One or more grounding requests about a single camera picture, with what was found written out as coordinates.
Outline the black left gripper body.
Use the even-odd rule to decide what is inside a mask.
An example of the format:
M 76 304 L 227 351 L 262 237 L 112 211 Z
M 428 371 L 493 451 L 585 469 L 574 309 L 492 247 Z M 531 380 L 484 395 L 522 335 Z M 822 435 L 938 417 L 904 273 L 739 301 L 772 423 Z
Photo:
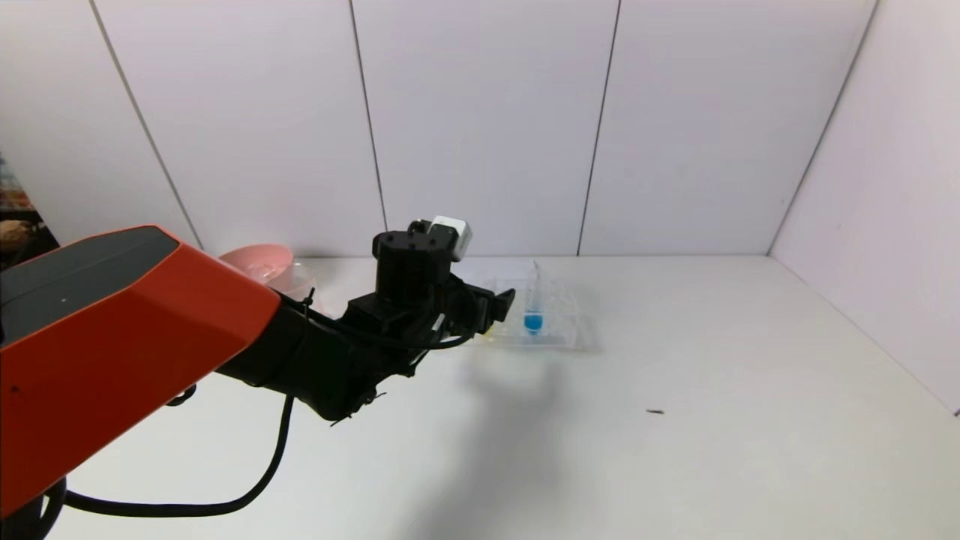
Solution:
M 447 277 L 447 332 L 450 335 L 483 334 L 489 329 L 491 291 L 470 286 L 456 274 Z

